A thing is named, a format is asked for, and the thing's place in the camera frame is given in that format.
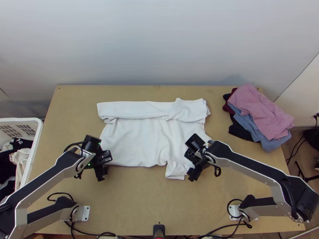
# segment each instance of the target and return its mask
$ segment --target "folded clothes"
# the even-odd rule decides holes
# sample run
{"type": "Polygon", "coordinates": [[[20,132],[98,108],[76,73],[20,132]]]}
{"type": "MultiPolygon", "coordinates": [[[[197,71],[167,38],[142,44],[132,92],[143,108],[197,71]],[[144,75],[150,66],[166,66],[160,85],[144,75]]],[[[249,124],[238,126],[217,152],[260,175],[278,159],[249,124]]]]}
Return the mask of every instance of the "folded clothes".
{"type": "Polygon", "coordinates": [[[260,141],[262,144],[262,148],[270,152],[271,150],[274,150],[280,145],[282,145],[284,142],[289,140],[291,138],[291,133],[288,131],[288,135],[285,137],[282,137],[280,139],[272,139],[268,140],[258,129],[254,121],[252,120],[252,116],[244,115],[241,116],[241,110],[234,107],[231,103],[228,103],[229,107],[235,112],[234,119],[243,126],[246,130],[248,130],[251,133],[251,136],[255,142],[260,141]]]}
{"type": "Polygon", "coordinates": [[[282,111],[251,84],[238,87],[228,99],[228,103],[241,110],[241,116],[250,114],[255,125],[268,140],[287,136],[287,129],[294,127],[293,117],[282,111]]]}
{"type": "Polygon", "coordinates": [[[252,139],[251,133],[244,129],[235,119],[234,114],[235,112],[228,106],[227,100],[229,97],[235,92],[237,88],[233,88],[232,92],[229,94],[223,95],[224,100],[226,101],[225,105],[223,106],[223,110],[229,113],[230,119],[232,120],[232,125],[228,128],[228,133],[230,133],[233,136],[236,136],[241,139],[245,139],[248,141],[254,141],[252,139]]]}
{"type": "Polygon", "coordinates": [[[109,149],[109,164],[128,167],[166,167],[166,178],[183,180],[193,163],[184,157],[185,142],[194,134],[204,141],[205,118],[210,114],[204,99],[175,102],[104,102],[98,115],[106,123],[100,138],[109,149]]]}

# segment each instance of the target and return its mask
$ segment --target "pile of clothes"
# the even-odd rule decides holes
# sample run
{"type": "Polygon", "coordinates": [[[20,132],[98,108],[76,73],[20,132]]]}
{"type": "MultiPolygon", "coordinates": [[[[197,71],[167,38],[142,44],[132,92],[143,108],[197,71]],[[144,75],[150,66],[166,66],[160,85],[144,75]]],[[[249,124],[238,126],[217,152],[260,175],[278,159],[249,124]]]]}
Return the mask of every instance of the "pile of clothes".
{"type": "Polygon", "coordinates": [[[0,151],[0,201],[19,189],[32,140],[14,138],[0,151]]]}
{"type": "Polygon", "coordinates": [[[229,133],[239,138],[261,143],[269,152],[291,138],[293,117],[282,111],[251,84],[234,88],[223,96],[223,110],[228,112],[233,125],[229,133]]]}

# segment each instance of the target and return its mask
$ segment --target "floor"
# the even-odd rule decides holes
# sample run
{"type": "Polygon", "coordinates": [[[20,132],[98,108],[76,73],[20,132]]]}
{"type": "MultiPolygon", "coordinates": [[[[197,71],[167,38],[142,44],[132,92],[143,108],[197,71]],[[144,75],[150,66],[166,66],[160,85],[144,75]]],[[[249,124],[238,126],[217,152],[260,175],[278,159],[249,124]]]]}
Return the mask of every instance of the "floor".
{"type": "MultiPolygon", "coordinates": [[[[282,150],[284,152],[285,158],[287,159],[290,156],[290,153],[294,147],[294,145],[298,142],[300,137],[302,136],[302,130],[293,130],[292,138],[282,145],[282,150]]],[[[319,152],[313,149],[308,142],[305,142],[299,149],[298,154],[290,161],[288,165],[289,171],[291,175],[298,174],[298,169],[295,165],[295,161],[298,161],[303,173],[306,177],[311,177],[319,174],[318,171],[314,170],[314,165],[319,159],[319,152]]],[[[311,186],[317,193],[319,193],[319,179],[310,181],[309,186],[311,186]]],[[[312,221],[305,225],[306,230],[314,228],[319,225],[319,210],[313,215],[312,221]]],[[[282,232],[280,233],[282,239],[287,239],[294,235],[297,235],[300,232],[282,232]]],[[[92,236],[76,236],[77,239],[94,239],[96,237],[92,236]]],[[[183,239],[183,236],[173,237],[169,236],[167,239],[183,239]]],[[[234,238],[243,238],[243,239],[280,239],[278,233],[260,233],[260,234],[246,234],[246,235],[236,235],[234,238]]],[[[319,230],[314,231],[312,233],[306,234],[304,236],[299,237],[299,239],[316,239],[319,238],[319,230]]],[[[71,239],[69,235],[44,235],[44,239],[71,239]]]]}

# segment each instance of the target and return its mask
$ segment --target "pink shirt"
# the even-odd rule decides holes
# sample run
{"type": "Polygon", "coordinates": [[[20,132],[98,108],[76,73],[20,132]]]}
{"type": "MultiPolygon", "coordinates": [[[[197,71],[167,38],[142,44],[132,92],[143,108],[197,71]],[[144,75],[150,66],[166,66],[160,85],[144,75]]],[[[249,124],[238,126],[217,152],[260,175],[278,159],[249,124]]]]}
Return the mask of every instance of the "pink shirt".
{"type": "Polygon", "coordinates": [[[287,136],[287,129],[294,127],[293,117],[282,111],[250,83],[238,87],[228,102],[240,109],[242,116],[251,114],[254,123],[268,140],[287,136]]]}

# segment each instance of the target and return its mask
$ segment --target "wooden table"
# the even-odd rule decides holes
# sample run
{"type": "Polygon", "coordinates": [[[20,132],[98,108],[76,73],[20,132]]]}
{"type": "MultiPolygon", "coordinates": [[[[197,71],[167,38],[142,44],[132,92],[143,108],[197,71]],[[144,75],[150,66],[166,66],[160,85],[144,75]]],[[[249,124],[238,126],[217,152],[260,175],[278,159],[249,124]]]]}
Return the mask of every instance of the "wooden table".
{"type": "MultiPolygon", "coordinates": [[[[204,98],[211,111],[206,133],[229,144],[240,154],[277,167],[288,173],[281,148],[266,153],[260,144],[245,141],[228,133],[232,124],[222,110],[223,95],[231,86],[58,86],[52,98],[30,180],[53,166],[64,148],[82,141],[86,134],[99,137],[105,123],[98,117],[96,104],[111,101],[171,102],[204,98]]],[[[271,196],[270,188],[230,168],[222,168],[215,178],[213,168],[203,171],[197,182],[165,178],[165,168],[155,166],[111,166],[106,180],[98,182],[93,170],[85,170],[82,180],[67,178],[52,188],[29,209],[37,210],[51,202],[46,196],[68,192],[82,205],[91,206],[87,222],[76,227],[86,232],[110,231],[117,235],[151,235],[154,224],[162,223],[167,235],[202,235],[220,226],[233,224],[226,211],[228,201],[271,196]]],[[[266,233],[304,230],[303,224],[288,217],[260,217],[253,228],[240,226],[237,233],[266,233]]],[[[234,227],[221,231],[231,233],[234,227]]],[[[69,234],[63,222],[56,222],[41,233],[69,234]]]]}

